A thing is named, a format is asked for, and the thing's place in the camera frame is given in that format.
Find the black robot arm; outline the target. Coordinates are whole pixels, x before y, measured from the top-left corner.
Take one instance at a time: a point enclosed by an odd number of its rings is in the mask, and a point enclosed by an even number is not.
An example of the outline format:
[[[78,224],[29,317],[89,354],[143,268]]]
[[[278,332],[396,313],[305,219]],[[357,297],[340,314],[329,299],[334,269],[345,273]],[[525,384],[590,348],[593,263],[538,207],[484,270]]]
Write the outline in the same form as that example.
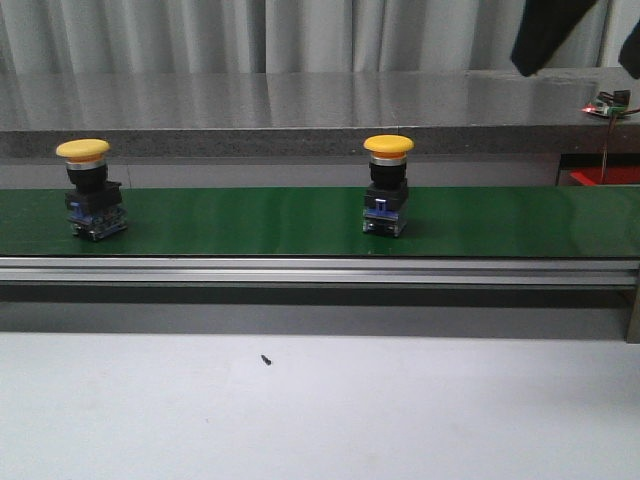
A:
[[[544,68],[621,67],[639,77],[637,1],[527,1],[511,52],[525,77]]]

